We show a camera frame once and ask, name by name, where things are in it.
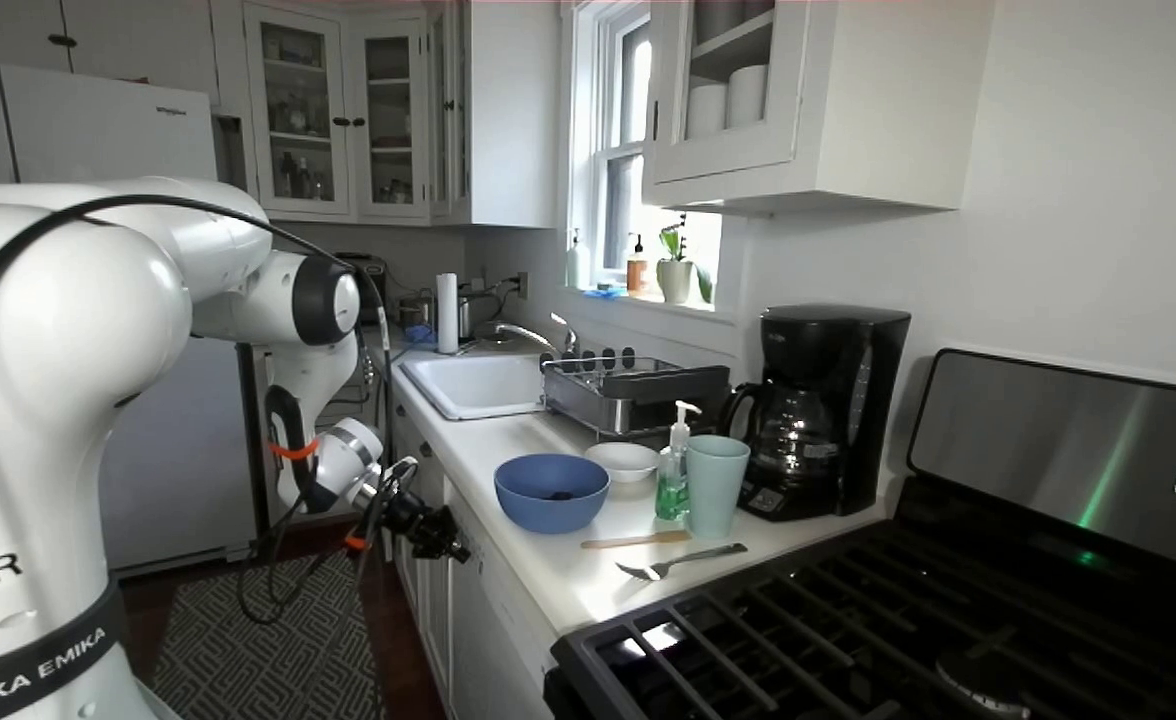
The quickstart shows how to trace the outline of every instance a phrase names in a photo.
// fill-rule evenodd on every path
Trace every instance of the white sink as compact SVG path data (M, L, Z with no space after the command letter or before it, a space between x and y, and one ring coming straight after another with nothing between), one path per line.
M540 357L412 357L400 367L451 423L528 415L545 402Z

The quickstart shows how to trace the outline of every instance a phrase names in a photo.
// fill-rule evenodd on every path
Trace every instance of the countertop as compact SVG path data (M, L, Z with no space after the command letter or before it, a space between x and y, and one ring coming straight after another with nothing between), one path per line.
M709 586L716 578L762 566L771 558L818 545L829 538L883 519L881 503L854 517L818 517L767 525L737 513L737 539L747 545L739 558L698 561L670 568L666 579L642 586L616 568L616 561L666 561L684 558L693 545L630 545L630 549L580 549L583 539L653 538L655 513L653 494L608 495L583 533L536 538L514 530L490 489L490 474L523 451L583 451L590 437L564 415L496 415L451 423L417 392L417 384L396 367L396 396L409 419L424 434L443 464L451 489L466 500L488 539L503 554L523 594L545 611L556 637L612 621L621 611L642 609L653 600L674 596L684 589Z

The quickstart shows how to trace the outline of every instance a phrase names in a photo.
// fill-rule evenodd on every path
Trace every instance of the white bowl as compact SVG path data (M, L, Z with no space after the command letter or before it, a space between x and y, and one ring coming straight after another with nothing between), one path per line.
M583 456L612 478L621 495L647 494L658 464L658 451L642 446L590 446Z

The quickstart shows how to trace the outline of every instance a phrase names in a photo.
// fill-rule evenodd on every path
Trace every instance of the oven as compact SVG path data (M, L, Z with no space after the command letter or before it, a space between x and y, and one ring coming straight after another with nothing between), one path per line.
M564 637L556 716L1176 720L1176 390L946 348L897 517Z

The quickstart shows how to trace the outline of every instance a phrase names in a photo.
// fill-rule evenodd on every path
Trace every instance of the refrigerator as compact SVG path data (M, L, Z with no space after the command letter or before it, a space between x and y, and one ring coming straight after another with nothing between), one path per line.
M216 181L213 108L199 92L0 64L0 96L23 184ZM174 367L121 413L99 485L115 578L249 554L262 489L251 402L235 343L187 342Z

